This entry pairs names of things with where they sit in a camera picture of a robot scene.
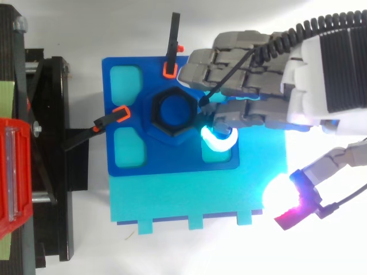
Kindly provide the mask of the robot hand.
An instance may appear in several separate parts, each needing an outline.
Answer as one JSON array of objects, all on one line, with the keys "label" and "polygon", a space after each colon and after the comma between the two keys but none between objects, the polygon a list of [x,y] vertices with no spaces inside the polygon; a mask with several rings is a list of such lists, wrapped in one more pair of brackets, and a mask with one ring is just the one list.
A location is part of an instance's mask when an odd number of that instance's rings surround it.
[{"label": "robot hand", "polygon": [[366,136],[366,26],[297,25],[270,35],[219,34],[178,73],[206,91],[199,106],[211,134],[242,128]]}]

